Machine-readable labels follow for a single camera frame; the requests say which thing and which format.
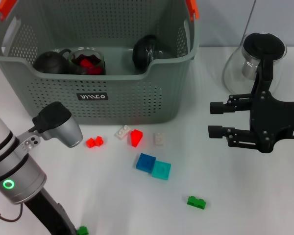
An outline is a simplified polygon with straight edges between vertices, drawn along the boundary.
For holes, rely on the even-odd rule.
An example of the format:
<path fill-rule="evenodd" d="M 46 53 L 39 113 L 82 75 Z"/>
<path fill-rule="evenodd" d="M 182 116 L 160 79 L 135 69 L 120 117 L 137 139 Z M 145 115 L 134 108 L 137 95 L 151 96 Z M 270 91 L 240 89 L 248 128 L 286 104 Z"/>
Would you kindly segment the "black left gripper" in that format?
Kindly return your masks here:
<path fill-rule="evenodd" d="M 75 235 L 76 228 L 61 204 L 42 188 L 25 202 L 29 210 L 47 228 L 51 235 Z"/>

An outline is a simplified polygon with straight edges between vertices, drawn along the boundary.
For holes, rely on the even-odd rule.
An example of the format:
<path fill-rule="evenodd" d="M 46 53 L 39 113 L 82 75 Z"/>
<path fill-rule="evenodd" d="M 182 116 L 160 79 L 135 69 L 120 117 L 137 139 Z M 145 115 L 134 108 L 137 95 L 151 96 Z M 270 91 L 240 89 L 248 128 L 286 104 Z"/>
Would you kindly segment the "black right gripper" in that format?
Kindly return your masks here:
<path fill-rule="evenodd" d="M 222 126 L 208 126 L 211 139 L 225 137 L 229 147 L 273 151 L 280 140 L 294 140 L 294 102 L 275 99 L 270 92 L 232 94 L 226 103 L 211 102 L 210 114 L 250 111 L 251 131 Z"/>

